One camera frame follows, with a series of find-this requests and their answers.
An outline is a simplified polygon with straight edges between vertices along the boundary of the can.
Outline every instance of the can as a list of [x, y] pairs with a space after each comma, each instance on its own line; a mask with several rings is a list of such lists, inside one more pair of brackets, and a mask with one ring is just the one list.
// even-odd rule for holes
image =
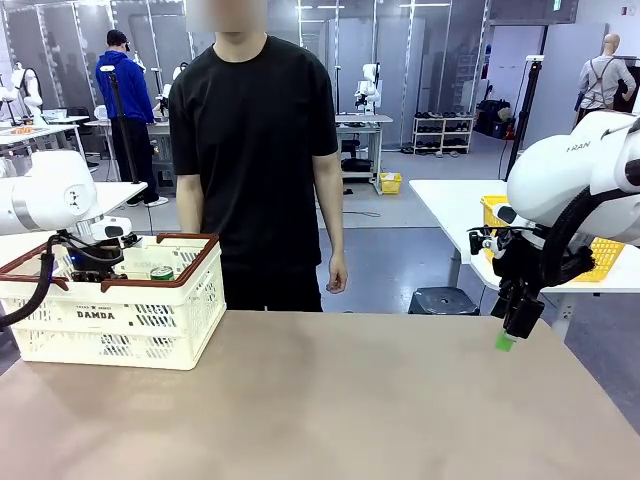
[[171, 267], [156, 267], [152, 268], [149, 272], [151, 280], [173, 280], [173, 268]]

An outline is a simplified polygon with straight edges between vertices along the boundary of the black stool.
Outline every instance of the black stool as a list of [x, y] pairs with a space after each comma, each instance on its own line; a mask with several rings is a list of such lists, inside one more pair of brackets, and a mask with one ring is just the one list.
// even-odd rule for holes
[[459, 288], [419, 288], [413, 292], [410, 315], [480, 315], [480, 309]]

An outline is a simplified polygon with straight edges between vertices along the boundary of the man's hand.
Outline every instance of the man's hand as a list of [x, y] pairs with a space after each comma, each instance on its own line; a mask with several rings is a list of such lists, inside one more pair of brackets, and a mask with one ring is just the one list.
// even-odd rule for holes
[[347, 263], [344, 253], [334, 253], [329, 261], [329, 283], [327, 291], [333, 294], [342, 293], [347, 286]]

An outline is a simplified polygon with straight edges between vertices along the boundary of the yellow basket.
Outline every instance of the yellow basket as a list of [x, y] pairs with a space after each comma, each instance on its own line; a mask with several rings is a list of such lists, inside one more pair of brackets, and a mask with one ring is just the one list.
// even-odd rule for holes
[[[484, 224], [490, 227], [503, 227], [506, 225], [502, 220], [493, 214], [493, 207], [500, 203], [508, 203], [506, 195], [485, 195], [482, 197], [482, 205], [484, 205]], [[611, 267], [622, 253], [624, 244], [606, 240], [604, 238], [596, 238], [591, 244], [593, 250], [593, 258], [596, 260], [596, 268], [590, 272], [583, 273], [575, 278], [574, 282], [600, 282], [607, 278]], [[493, 259], [493, 252], [485, 248], [489, 261]]]
[[399, 173], [383, 173], [380, 175], [380, 185], [382, 193], [395, 195], [400, 193], [400, 185], [402, 184], [402, 175]]

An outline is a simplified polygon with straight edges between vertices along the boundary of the white basket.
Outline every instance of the white basket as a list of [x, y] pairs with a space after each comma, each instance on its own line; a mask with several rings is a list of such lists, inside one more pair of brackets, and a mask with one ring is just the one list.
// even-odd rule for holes
[[[44, 245], [0, 269], [5, 312], [35, 289]], [[226, 304], [220, 246], [211, 235], [142, 237], [124, 250], [116, 273], [128, 280], [71, 281], [66, 248], [54, 247], [54, 283], [45, 301], [12, 326], [23, 360], [190, 370], [196, 366]], [[171, 266], [174, 281], [150, 280]]]

